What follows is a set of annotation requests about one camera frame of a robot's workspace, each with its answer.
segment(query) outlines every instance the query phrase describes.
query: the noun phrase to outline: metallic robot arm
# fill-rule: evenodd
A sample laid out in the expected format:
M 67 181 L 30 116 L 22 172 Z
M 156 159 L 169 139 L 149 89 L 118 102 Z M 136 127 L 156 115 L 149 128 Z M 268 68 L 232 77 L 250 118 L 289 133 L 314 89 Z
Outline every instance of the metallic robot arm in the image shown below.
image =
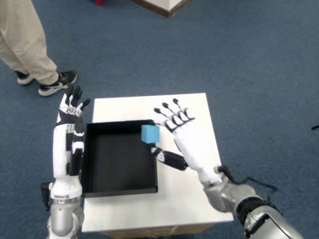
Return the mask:
M 53 135 L 54 184 L 49 184 L 51 216 L 48 220 L 49 239 L 75 239 L 84 221 L 81 208 L 82 186 L 79 181 L 84 152 L 83 109 L 85 100 L 79 87 L 69 86 L 60 104 Z
M 174 155 L 173 167 L 183 169 L 188 165 L 197 171 L 204 192 L 212 207 L 220 212 L 232 212 L 244 227 L 249 239 L 302 239 L 303 237 L 284 219 L 276 208 L 259 197 L 255 190 L 246 184 L 236 184 L 231 175 L 222 172 L 219 162 L 208 158 L 207 140 L 202 129 L 188 108 L 177 99 L 171 104 L 163 103 L 163 108 L 154 111 L 163 116 L 160 125 L 174 135 L 177 147 L 183 156 Z M 170 152 L 154 147 L 152 153 L 157 159 L 170 165 Z

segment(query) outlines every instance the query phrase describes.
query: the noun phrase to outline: foam block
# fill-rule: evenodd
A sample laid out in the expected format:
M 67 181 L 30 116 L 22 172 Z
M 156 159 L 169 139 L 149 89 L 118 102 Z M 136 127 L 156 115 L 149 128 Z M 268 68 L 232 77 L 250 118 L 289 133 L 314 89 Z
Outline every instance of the foam block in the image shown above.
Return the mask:
M 156 125 L 142 125 L 142 141 L 144 143 L 157 143 L 160 141 L 160 127 Z

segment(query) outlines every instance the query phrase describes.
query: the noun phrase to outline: black sneaker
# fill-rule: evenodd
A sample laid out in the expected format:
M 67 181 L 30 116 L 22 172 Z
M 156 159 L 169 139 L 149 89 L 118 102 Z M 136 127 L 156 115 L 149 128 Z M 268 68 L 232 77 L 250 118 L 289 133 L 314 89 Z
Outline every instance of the black sneaker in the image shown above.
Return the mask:
M 34 80 L 34 77 L 31 75 L 31 74 L 24 74 L 22 72 L 19 72 L 19 71 L 15 71 L 15 73 L 18 75 L 18 83 L 20 85 L 27 85 L 27 84 L 30 84 L 31 81 Z
M 51 85 L 40 85 L 38 90 L 41 96 L 50 96 L 62 89 L 67 89 L 67 84 L 73 84 L 77 79 L 75 71 L 66 71 L 59 73 L 58 80 Z

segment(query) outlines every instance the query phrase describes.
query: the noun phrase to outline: black cable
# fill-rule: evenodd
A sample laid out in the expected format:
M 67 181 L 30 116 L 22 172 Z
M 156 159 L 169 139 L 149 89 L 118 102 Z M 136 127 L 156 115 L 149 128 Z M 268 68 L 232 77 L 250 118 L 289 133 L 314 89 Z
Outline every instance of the black cable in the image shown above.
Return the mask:
M 319 128 L 319 125 L 316 125 L 316 126 L 312 127 L 311 129 L 312 129 L 312 130 L 315 130 L 315 129 L 317 129 L 317 128 Z
M 268 195 L 267 195 L 267 200 L 266 200 L 266 202 L 269 203 L 269 204 L 271 204 L 271 197 L 272 197 L 272 195 L 273 195 L 275 192 L 279 191 L 279 188 L 278 188 L 278 187 L 276 187 L 276 186 L 274 186 L 274 185 L 271 185 L 271 184 L 268 184 L 268 183 L 263 183 L 263 182 L 261 182 L 261 181 L 258 181 L 258 180 L 256 180 L 256 179 L 252 178 L 252 177 L 247 177 L 247 178 L 245 178 L 244 180 L 242 180 L 242 181 L 240 181 L 240 182 L 237 182 L 237 181 L 234 179 L 233 175 L 230 173 L 228 167 L 225 166 L 225 165 L 219 166 L 219 167 L 218 167 L 218 172 L 224 173 L 225 176 L 229 179 L 229 181 L 231 181 L 232 183 L 234 183 L 234 184 L 236 184 L 236 185 L 244 184 L 244 183 L 246 183 L 247 181 L 252 181 L 252 182 L 255 182 L 255 183 L 257 183 L 257 184 L 259 184 L 259 185 L 262 185 L 262 186 L 264 186 L 264 187 L 271 188 L 272 190 L 268 193 Z

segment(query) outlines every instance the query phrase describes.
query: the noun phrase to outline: black tray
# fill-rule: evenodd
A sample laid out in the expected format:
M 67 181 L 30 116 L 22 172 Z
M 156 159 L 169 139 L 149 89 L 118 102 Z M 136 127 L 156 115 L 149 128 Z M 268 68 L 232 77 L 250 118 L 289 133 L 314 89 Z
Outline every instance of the black tray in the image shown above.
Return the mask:
M 152 120 L 89 123 L 81 184 L 85 197 L 156 193 L 156 159 L 141 140 Z

